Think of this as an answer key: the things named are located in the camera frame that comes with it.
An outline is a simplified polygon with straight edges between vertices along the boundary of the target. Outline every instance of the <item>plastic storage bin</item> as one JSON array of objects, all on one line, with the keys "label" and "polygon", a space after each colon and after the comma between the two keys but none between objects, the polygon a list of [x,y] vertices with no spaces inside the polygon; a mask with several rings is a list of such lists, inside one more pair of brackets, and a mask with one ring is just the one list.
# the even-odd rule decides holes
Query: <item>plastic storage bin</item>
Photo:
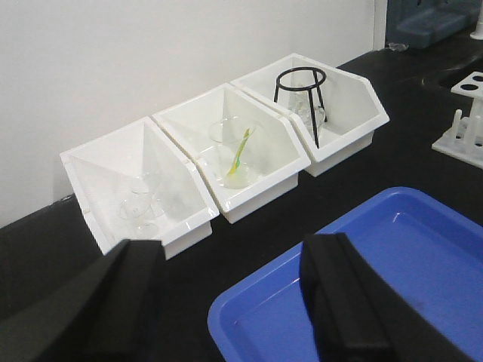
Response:
[{"label": "plastic storage bin", "polygon": [[120,240],[161,240],[167,258],[211,234],[219,214],[195,165],[148,117],[61,153],[103,253]]},{"label": "plastic storage bin", "polygon": [[[321,85],[327,122],[318,132],[319,148],[310,127],[293,110],[297,95],[280,91],[273,102],[275,80],[279,74],[294,67],[309,66],[323,70],[327,79]],[[291,87],[307,83],[306,75],[292,73]],[[366,78],[327,66],[315,60],[292,54],[262,69],[231,82],[254,99],[286,116],[294,126],[312,164],[306,168],[313,176],[325,172],[372,142],[374,130],[389,118],[381,106],[371,83]],[[317,102],[317,94],[312,90]]]},{"label": "plastic storage bin", "polygon": [[[414,189],[387,189],[318,233],[345,232],[440,333],[483,361],[483,228]],[[208,327],[228,362],[319,361],[299,285],[301,244],[214,301]]]},{"label": "plastic storage bin", "polygon": [[424,49],[478,19],[480,0],[391,0],[387,2],[386,39]]},{"label": "plastic storage bin", "polygon": [[234,223],[298,184],[309,158],[286,117],[223,84],[153,115]]}]

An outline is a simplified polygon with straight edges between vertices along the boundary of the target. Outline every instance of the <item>black object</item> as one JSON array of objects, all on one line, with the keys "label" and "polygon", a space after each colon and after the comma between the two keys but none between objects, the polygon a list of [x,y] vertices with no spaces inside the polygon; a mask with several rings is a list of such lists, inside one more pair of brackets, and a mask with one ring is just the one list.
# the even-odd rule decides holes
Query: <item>black object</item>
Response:
[{"label": "black object", "polygon": [[0,325],[73,281],[101,256],[75,197],[0,229]]},{"label": "black object", "polygon": [[0,360],[147,360],[164,264],[160,242],[120,242],[51,295],[2,321]]},{"label": "black object", "polygon": [[89,361],[148,360],[162,311],[165,253],[159,241],[130,241],[84,348]]},{"label": "black object", "polygon": [[365,262],[345,234],[303,242],[300,286],[323,361],[471,361]]},{"label": "black object", "polygon": [[[313,84],[307,85],[305,87],[288,87],[281,83],[281,79],[287,74],[300,72],[304,70],[309,70],[312,72],[314,76]],[[310,116],[312,117],[312,129],[314,132],[314,140],[315,140],[315,144],[317,145],[317,148],[318,148],[317,122],[315,121],[315,109],[314,109],[314,99],[312,97],[312,89],[314,88],[317,89],[317,96],[318,96],[318,101],[320,103],[320,107],[322,107],[325,110],[320,86],[322,85],[322,83],[324,83],[326,78],[327,76],[322,69],[315,68],[313,66],[298,66],[289,70],[285,70],[284,72],[280,73],[276,79],[275,95],[273,96],[273,101],[277,103],[278,91],[280,88],[283,89],[284,91],[289,91],[289,92],[303,92],[303,91],[307,92],[307,95],[309,97],[309,104],[310,104]],[[327,113],[325,113],[325,121],[327,122]]]}]

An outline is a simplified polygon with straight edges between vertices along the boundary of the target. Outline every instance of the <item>glassware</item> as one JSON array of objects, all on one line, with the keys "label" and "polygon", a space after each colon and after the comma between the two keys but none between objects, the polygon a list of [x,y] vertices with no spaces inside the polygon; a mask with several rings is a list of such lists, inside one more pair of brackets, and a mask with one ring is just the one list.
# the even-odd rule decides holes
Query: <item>glassware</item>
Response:
[{"label": "glassware", "polygon": [[[293,92],[290,94],[288,101],[288,108],[302,119],[303,125],[309,131],[312,139],[315,139],[314,130],[312,126],[312,114],[310,111],[309,99],[306,92]],[[317,134],[320,134],[321,127],[325,120],[325,110],[321,106],[315,107],[315,124],[317,127]]]},{"label": "glassware", "polygon": [[254,120],[238,116],[223,118],[209,127],[214,146],[204,156],[221,186],[243,189],[260,177],[260,155],[251,142],[256,129]]},{"label": "glassware", "polygon": [[159,173],[143,173],[130,176],[128,190],[119,208],[119,216],[127,220],[136,238],[150,239],[158,233],[153,221],[164,213],[159,199],[154,195],[160,186]]}]

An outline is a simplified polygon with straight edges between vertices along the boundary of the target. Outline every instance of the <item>blue container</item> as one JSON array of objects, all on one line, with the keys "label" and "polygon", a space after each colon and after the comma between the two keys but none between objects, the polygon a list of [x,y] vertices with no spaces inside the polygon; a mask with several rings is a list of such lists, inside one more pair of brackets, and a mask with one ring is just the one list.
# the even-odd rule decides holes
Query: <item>blue container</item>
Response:
[{"label": "blue container", "polygon": [[[414,189],[374,196],[318,233],[345,232],[435,328],[483,361],[483,228]],[[228,362],[318,361],[299,286],[301,244],[222,293],[208,327]]]},{"label": "blue container", "polygon": [[423,49],[478,19],[481,0],[389,0],[386,39]]}]

